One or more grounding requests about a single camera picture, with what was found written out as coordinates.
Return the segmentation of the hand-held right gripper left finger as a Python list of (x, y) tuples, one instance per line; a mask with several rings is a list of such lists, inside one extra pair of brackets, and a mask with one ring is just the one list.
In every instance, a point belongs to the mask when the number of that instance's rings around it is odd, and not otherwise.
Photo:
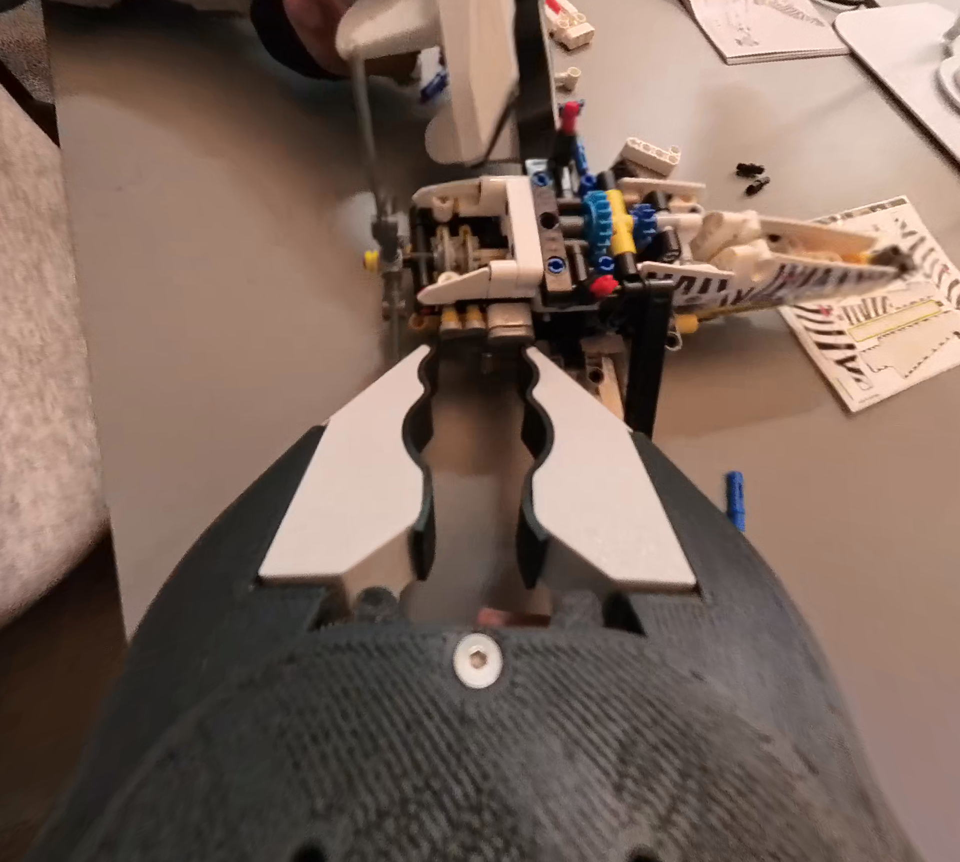
[(258, 570), (265, 584), (405, 589), (433, 567), (423, 459), (437, 351), (420, 345), (328, 418)]

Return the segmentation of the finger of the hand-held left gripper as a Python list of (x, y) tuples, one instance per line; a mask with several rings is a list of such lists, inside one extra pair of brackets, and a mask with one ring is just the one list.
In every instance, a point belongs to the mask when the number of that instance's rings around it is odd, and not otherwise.
[(515, 0), (437, 0), (449, 101), (427, 126), (436, 162), (482, 162), (502, 131), (520, 80)]
[(513, 0), (518, 86), (512, 92), (492, 161), (547, 159), (557, 134), (557, 101), (544, 0)]

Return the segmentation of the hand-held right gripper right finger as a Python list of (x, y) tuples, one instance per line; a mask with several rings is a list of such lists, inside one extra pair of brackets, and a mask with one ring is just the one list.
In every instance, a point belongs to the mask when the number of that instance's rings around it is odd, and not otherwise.
[(523, 350), (531, 457), (516, 560), (528, 590), (690, 593), (697, 579), (629, 426), (540, 349)]

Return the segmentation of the zebra striped lego plane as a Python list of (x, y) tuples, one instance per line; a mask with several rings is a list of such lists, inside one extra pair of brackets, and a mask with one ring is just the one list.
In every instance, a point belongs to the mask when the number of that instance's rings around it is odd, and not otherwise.
[(666, 353), (699, 325), (845, 298), (914, 269), (876, 235), (704, 211), (701, 184), (635, 176), (621, 160), (593, 175), (582, 108), (559, 107), (547, 159), (426, 186), (395, 211), (410, 286), (404, 336), (539, 344), (651, 436)]

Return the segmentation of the grey lego propeller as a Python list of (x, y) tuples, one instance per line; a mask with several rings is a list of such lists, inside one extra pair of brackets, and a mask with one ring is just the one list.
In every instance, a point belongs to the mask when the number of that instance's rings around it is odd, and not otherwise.
[(396, 215), (393, 198), (383, 184), (365, 60), (359, 56), (351, 57), (349, 71), (368, 187), (374, 203), (370, 231), (378, 250), (377, 268), (387, 324), (386, 354), (389, 365), (393, 366), (403, 357), (403, 337), (410, 314), (410, 286), (404, 263), (400, 218)]

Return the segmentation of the white lego wing assembly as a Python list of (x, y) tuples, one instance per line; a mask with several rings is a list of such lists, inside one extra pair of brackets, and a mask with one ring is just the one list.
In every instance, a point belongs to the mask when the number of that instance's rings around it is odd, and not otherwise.
[(576, 51), (594, 40), (595, 29), (570, 0), (540, 0), (551, 38), (566, 51)]

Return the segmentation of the white lego liftarm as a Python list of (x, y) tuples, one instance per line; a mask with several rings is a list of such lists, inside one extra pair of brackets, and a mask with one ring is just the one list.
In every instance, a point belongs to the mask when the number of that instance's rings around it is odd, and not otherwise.
[(674, 145), (658, 146), (638, 136), (628, 136), (619, 152), (619, 160), (630, 167), (635, 176), (669, 178), (679, 167), (682, 150)]

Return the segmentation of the zebra striped sticker sheet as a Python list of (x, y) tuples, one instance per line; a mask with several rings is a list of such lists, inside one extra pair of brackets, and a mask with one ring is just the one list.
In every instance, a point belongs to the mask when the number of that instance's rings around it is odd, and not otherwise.
[(905, 277), (779, 314), (850, 413), (959, 365), (959, 272), (905, 196), (823, 217), (876, 235), (914, 263)]

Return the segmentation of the grey hooded sweatshirt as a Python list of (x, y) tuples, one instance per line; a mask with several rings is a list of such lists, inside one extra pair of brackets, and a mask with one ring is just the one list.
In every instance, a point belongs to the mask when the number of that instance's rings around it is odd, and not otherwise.
[(1, 624), (108, 529), (60, 150), (2, 89)]

